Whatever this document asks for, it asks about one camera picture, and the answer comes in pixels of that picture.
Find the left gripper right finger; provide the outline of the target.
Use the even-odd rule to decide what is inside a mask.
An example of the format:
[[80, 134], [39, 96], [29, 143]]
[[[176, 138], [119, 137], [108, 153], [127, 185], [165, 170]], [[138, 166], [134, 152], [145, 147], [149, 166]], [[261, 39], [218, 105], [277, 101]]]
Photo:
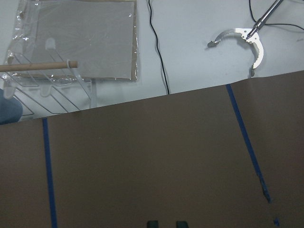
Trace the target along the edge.
[[186, 221], [176, 221], [176, 228], [188, 228]]

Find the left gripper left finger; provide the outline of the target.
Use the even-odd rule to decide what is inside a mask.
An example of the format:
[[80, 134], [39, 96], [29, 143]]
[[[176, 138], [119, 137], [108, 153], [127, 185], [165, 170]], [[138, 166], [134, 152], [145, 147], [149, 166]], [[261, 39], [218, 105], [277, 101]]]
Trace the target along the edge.
[[157, 220], [149, 220], [146, 224], [147, 228], [159, 228], [159, 222]]

